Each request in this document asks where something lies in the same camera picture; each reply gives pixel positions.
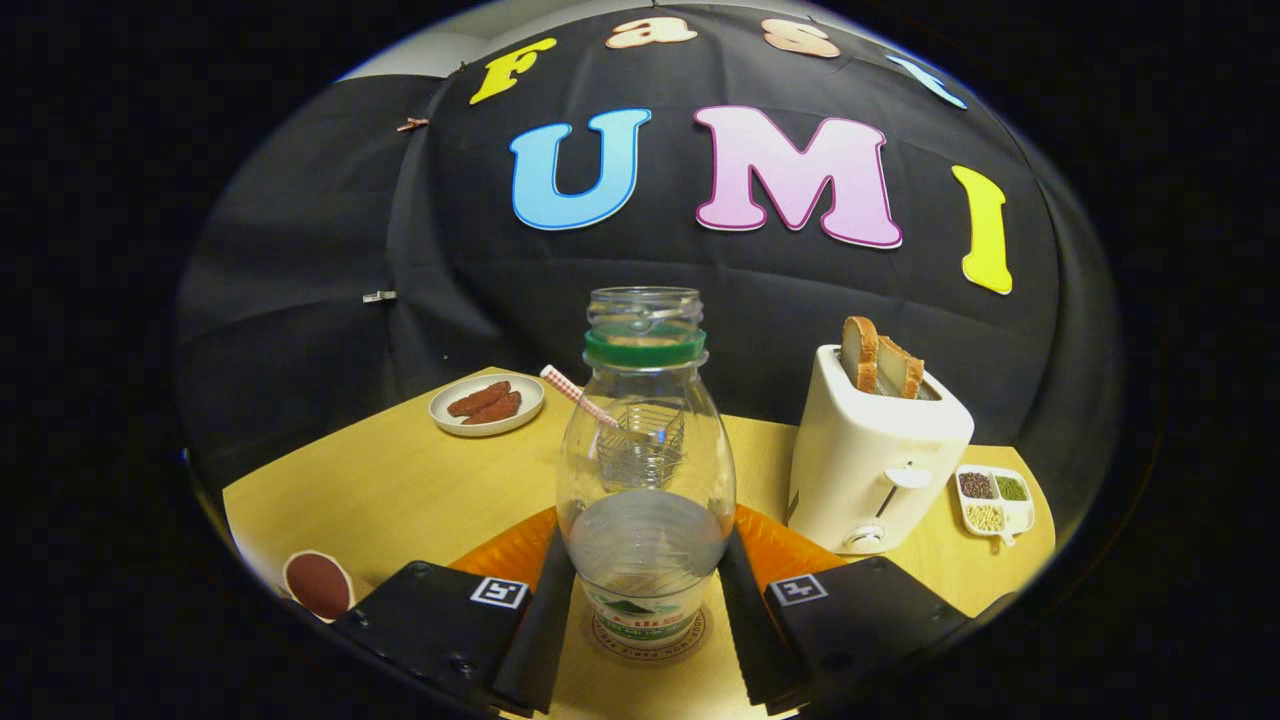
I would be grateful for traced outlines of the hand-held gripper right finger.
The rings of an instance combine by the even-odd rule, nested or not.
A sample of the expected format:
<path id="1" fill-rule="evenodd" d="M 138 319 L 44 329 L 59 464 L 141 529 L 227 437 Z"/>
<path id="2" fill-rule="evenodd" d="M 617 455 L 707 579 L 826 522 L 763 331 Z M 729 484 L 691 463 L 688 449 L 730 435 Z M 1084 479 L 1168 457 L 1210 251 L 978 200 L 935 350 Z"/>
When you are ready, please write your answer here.
<path id="1" fill-rule="evenodd" d="M 831 716 L 972 625 L 891 560 L 844 561 L 744 505 L 718 569 L 748 698 L 773 714 Z"/>

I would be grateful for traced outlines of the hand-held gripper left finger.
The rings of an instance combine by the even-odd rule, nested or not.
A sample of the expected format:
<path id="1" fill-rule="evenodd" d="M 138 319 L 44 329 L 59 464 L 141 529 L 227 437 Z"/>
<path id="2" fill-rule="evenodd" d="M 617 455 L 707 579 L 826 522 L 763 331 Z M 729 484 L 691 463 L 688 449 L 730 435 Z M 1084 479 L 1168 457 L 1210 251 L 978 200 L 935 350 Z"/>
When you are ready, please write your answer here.
<path id="1" fill-rule="evenodd" d="M 448 566 L 408 562 L 332 626 L 481 712 L 548 714 L 573 578 L 548 507 Z"/>

